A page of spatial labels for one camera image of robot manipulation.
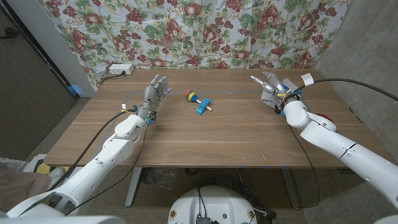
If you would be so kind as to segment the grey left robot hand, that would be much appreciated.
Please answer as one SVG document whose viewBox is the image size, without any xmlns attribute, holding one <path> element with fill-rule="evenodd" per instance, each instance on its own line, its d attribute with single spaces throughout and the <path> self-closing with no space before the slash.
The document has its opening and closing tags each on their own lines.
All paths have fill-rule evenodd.
<svg viewBox="0 0 398 224">
<path fill-rule="evenodd" d="M 171 92 L 168 87 L 167 76 L 157 74 L 144 90 L 144 97 L 138 107 L 137 115 L 142 119 L 149 119 L 157 112 L 161 101 Z"/>
</svg>

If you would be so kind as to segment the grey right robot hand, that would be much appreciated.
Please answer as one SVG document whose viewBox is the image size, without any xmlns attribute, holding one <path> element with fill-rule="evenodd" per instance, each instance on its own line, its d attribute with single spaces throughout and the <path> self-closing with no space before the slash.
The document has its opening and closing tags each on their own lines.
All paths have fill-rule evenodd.
<svg viewBox="0 0 398 224">
<path fill-rule="evenodd" d="M 262 73 L 267 80 L 251 75 L 251 79 L 262 88 L 261 102 L 271 108 L 281 107 L 282 99 L 297 88 L 288 78 L 280 81 L 272 72 Z"/>
</svg>

